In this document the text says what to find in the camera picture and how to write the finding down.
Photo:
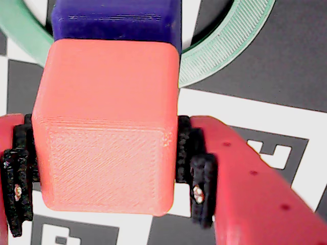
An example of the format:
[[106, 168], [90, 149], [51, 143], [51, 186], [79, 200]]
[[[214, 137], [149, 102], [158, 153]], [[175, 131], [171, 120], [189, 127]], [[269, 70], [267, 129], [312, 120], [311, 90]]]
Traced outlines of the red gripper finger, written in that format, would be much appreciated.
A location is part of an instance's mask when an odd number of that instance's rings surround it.
[[176, 182], [190, 188], [192, 221], [216, 244], [326, 244], [326, 223], [232, 128], [178, 118]]
[[33, 220], [33, 183], [39, 181], [31, 114], [1, 116], [1, 244], [22, 236]]

